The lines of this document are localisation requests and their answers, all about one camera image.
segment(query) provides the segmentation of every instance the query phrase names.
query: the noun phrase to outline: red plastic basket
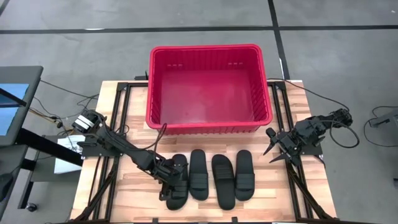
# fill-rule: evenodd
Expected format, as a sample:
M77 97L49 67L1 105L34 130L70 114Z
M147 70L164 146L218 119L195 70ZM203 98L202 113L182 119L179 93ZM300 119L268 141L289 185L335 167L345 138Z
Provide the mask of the red plastic basket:
M245 133L272 120L261 49L254 44L156 47L146 122L166 134Z

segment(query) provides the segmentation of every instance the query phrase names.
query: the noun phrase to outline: floor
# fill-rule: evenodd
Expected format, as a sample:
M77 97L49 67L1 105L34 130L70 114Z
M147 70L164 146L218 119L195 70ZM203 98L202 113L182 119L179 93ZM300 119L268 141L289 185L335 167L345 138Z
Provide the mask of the floor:
M269 7L274 3L276 17ZM158 45L254 43L261 47L268 78L303 80L319 94L341 101L353 115L361 144L343 149L322 143L326 171L342 220L396 223L398 220L398 149L368 143L363 125L372 108L398 105L396 63L398 2L395 0L0 0L0 66L41 65L42 79L84 95L99 92L103 80L132 80L148 69L149 52ZM181 26L322 26L324 30L133 32L137 27ZM83 34L80 29L114 28ZM46 30L61 31L49 34ZM52 113L75 114L81 100L41 83L36 97ZM313 114L339 105L308 94ZM40 109L35 101L32 105ZM95 102L89 105L95 108ZM388 110L380 109L377 114ZM73 118L66 119L70 124ZM38 134L61 131L34 115L24 127ZM394 127L368 129L381 144L397 144ZM335 130L344 144L354 138ZM75 183L34 185L30 202L39 210L17 210L26 172L21 172L1 223L63 222L72 207Z

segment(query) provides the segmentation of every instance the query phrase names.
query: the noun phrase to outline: wooden table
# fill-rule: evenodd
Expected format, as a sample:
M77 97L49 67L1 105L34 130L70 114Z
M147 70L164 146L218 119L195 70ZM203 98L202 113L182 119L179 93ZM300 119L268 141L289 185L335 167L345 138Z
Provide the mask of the wooden table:
M112 114L117 82L121 81L104 81L99 94L96 110L108 116L108 124ZM311 116L305 92L289 84L286 86L294 121ZM123 96L124 92L122 92L119 104L118 120L121 116ZM284 112L281 94L279 94L279 98L281 110ZM146 101L146 87L132 88L126 120L126 124L130 127L127 139L138 147L150 145L157 136L157 131L151 130L145 122ZM274 103L272 102L271 105L272 110L275 111ZM181 153L186 155L189 162L192 150L203 149L206 152L209 197L201 202L189 195L187 203L177 211L168 210L165 202L158 199L161 185L151 176L139 170L128 156L123 156L119 164L111 222L151 222L152 218L159 218L160 222L230 222L231 217L238 217L240 222L293 221L294 213L284 161L269 163L271 159L279 155L279 149L275 147L266 156L262 155L269 144L269 138L265 132L268 127L278 130L275 114L271 124L259 128L255 133L164 136L159 143L157 152L166 158ZM236 201L233 210L224 211L219 208L217 203L211 158L215 154L224 154L235 166L236 153L241 149L247 149L252 153L256 190L253 198L249 201ZM302 160L309 191L327 213L335 216L335 208L323 164L313 156L302 156ZM83 163L71 218L78 216L87 206L96 161L97 158L93 157L86 159ZM101 165L98 169L93 194L98 186L100 170ZM297 193L301 214L304 217L303 197L299 189L297 189ZM108 193L105 192L100 218L104 217L107 198Z

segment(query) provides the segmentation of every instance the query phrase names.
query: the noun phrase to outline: slide sandal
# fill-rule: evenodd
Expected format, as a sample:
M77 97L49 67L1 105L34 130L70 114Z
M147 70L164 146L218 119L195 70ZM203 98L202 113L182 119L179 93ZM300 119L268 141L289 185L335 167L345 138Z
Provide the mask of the slide sandal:
M223 155L217 154L211 159L211 168L216 185L218 205L223 210L235 207L234 170L231 161Z
M176 154L173 156L174 164L176 166L187 165L187 158L182 154ZM181 180L174 186L172 197L166 200L166 206L169 210L178 210L185 205L188 199L188 170L183 170Z
M254 171L251 153L240 150L236 155L235 197L249 200L254 194Z
M201 149L191 152L189 166L189 192L197 200L206 200L209 196L209 181L206 167L206 154Z

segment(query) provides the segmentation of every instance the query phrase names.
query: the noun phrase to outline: wire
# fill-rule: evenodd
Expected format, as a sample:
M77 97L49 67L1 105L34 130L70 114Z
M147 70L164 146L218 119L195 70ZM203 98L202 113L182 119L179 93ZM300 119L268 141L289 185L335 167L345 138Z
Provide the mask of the wire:
M68 93L72 93L72 94L75 94L75 95L78 95L78 96L82 96L82 97L85 97L85 98L93 98L93 99L96 99L96 100L97 100L97 98L94 98L94 96L85 96L85 95L82 95L82 94L79 94L79 93L75 93L74 91L70 91L70 90L64 89L64 88L62 88L62 87L56 86L56 85L51 84L51 83L49 83L49 82L46 82L46 81L44 81L44 80L40 80L40 81L41 81L41 82L44 82L44 83L46 83L46 84L48 84L48 85L50 85L50 86L53 86L53 87L55 87L55 88L58 88L58 89L60 89L60 90L67 91Z
M365 124L363 125L363 135L365 136L365 139L366 139L369 143L371 143L371 144L373 144L373 145L375 145L375 146L381 146L381 147L398 147L398 145L390 145L390 146L387 146L387 145L382 145L382 144L375 143L374 141L371 141L371 140L367 137L367 135L366 135L366 125L369 123L369 126L371 127L371 121L378 118L378 116L376 115L375 111L376 111L377 109L379 109L379 108L398 108L398 106L377 106L377 107L373 108L373 109L372 109L372 114L375 116L375 118L371 118L371 119L369 119L369 120L367 120L367 121L365 122Z
M289 82L289 81L287 81L287 80L284 80L283 78L268 78L267 80L282 80L282 81L287 82L287 83L289 83L289 84L291 84L291 85L293 85L293 86L296 86L297 88L300 88L300 89L305 90L305 91L307 91L307 92L309 92L309 93L312 93L312 94L314 94L315 96L318 96L318 97L323 98L323 99L325 99L325 100L329 100L329 101L332 101L332 102L334 102L334 103L337 103L337 104L341 105L342 107L346 108L347 111L349 111L348 106L346 106L345 104L340 103L339 101L333 100L333 99L331 99L331 98L328 98L328 97L319 95L318 93L315 93L315 92L313 92L313 91L311 91L311 90L309 90L309 89L306 89L306 88L304 88L304 87L298 86L298 85L296 85L296 84L294 84L294 83L292 83L292 82ZM326 120L326 121L320 121L320 122L331 122L331 123L332 123L331 126L330 126L330 129L329 129L329 135L330 135L331 139L332 139L337 145L339 145L340 147L343 147L343 148L346 148L346 149L352 149L352 148L354 148L354 147L356 147L356 146L359 145L360 140L359 140L358 135L357 135L356 132L355 132L353 129L351 129L349 126L347 126L347 125L345 125L345 124L343 124L343 123L341 123L341 122L339 122L339 121L335 121L335 120ZM340 124L342 127L344 127L344 128L346 128L346 129L348 129L349 131L351 131L351 132L354 134L355 138L356 138L356 144L354 144L354 145L352 145L352 146L344 146L344 145L340 144L340 143L335 139L335 137L333 137L333 134L332 134L332 132L331 132L331 130L333 129L333 125L334 125L335 123Z
M101 120L103 125L106 125L105 120L102 119ZM161 127L158 136L156 137L156 140L154 143L152 143L150 146L144 147L144 148L134 148L131 149L130 145L126 145L123 142L120 142L119 140L117 140L116 138L112 137L112 135L109 133L109 130L107 128L105 128L105 133L108 135L109 138L111 138L114 142L118 143L120 146L126 148L127 150L133 150L133 151L141 151L141 150L146 150L152 146L155 146L154 148L154 152L156 151L156 147L157 147L157 143L160 141L160 139L162 138L163 134L165 133L165 129L167 127L167 124L163 124L163 126Z
M377 117L377 118L378 118L378 116L377 116L374 112L375 112L377 109L379 109L379 108L398 108L398 106L377 106L377 107L373 108L372 114L373 114L375 117Z
M337 103L337 104L343 106L344 108L346 108L346 109L349 111L349 108L348 108L346 105L344 105L343 103L340 103L340 102L337 101L337 100L333 100L333 99L331 99L331 98L328 98L328 97L319 95L318 93L315 93L315 92L313 92L313 91L311 91L311 90L309 90L309 89L306 89L306 88L304 88L304 87L301 87L301 86L298 86L298 85L296 85L296 84L293 84L292 82L289 82L289 81L284 80L284 79L282 79L282 78L268 78L267 80L282 80L282 81L285 81L285 82L287 82L287 83L289 83L289 84L291 84L291 85L293 85L293 86L296 86L297 88L300 88L300 89L305 90L305 91L307 91L307 92L309 92L309 93L312 93L312 94L314 94L315 96L318 96L318 97L323 98L323 99L325 99L325 100L329 100L329 101L332 101L332 102L334 102L334 103Z
M340 121L335 121L335 120L322 120L322 121L320 121L320 122L331 122L331 127L330 127L330 129L329 129L329 135L330 135L331 139L332 139L337 145L339 145L340 147L343 147L343 148L346 148L346 149L352 149L352 148L354 148L354 147L356 147L356 146L359 145L360 140L359 140L358 135L357 135L356 132L355 132L352 128L350 128L349 126L347 126L347 125L341 123ZM348 129L349 131L351 131L351 132L354 134L355 138L356 138L356 144L354 144L354 145L352 145L352 146L344 146L344 145L340 144L340 143L335 139L335 137L333 137L333 135L331 134L332 127L333 127L333 125L334 125L335 123L341 125L342 127Z
M154 164L156 164L156 149L157 149L157 144L159 143L160 139L162 139L164 133L166 132L167 129L167 123L164 123L161 127L161 129L159 130L159 133L156 137L156 140L154 142Z
M34 99L36 99L36 100L39 102L40 106L43 108L43 110L44 110L45 112L47 112L49 115L52 115L52 116L56 117L57 119L59 119L60 124L62 125L62 128L63 128L63 130L65 131L65 134L67 135L67 138L69 139L69 143L70 143L71 149L72 149L73 151L77 152L77 150L75 149L75 147L73 147L72 140L70 140L68 131L67 131L65 125L63 125L63 122L62 122L61 117L59 117L59 116L56 115L56 114L52 114L52 113L50 113L48 110L46 110L45 107L44 107L44 105L42 104L42 102L41 102L38 98L34 97Z
M57 134L57 136L58 135L64 135L65 134L65 131L60 131L58 134Z
M48 158L51 158L51 157L54 157L54 156L47 156L47 157L43 157L43 158L38 158L38 159L36 159L36 160L48 159Z
M75 113L75 114L72 114L72 115L60 117L60 118L61 118L61 119L67 119L67 118L71 118L71 117L80 115L84 110L87 110L87 106L88 106L88 104L90 103L91 100L97 100L96 98L90 98L90 97L87 97L87 98L85 98L84 100L80 100L79 102L77 102L76 105L84 107L80 112ZM85 100L87 100L87 99L90 99L90 100L86 103L86 105L81 105L81 104L80 104L81 102L83 102L83 101L85 101ZM42 112L40 112L38 109L35 109L35 108L33 108L33 107L30 107L30 109L34 110L36 113L39 113L39 114L40 114L41 116L43 116L43 117L50 118L50 119L56 119L56 117L54 117L54 116L46 116L46 115L44 115L44 114L43 114Z
M19 164L17 167L15 167L11 172L10 172L10 174L11 173L13 173L16 169L18 169L18 167L20 167L20 166L22 166L22 164Z
M67 221L69 221L69 219L70 219L70 214L72 214L72 209L73 209L73 207L72 207L72 208L70 208L70 210L69 210L69 214L68 214L68 217L67 217L67 219L66 219L64 222L67 222Z
M314 156L315 156L315 158L317 158L317 159L323 164L323 166L326 168L325 161L323 161L323 154L314 155Z
M48 122L51 122L51 123L55 123L56 122L53 118L51 118L49 116L46 116L46 115L40 113L39 111L36 111L36 109L34 109L34 108L29 108L29 112L31 112L34 115L39 116L39 117L41 117L43 119L46 119Z
M125 124L124 126L127 127L127 131L125 133L121 133L120 136L123 136L130 131L130 127L128 125Z

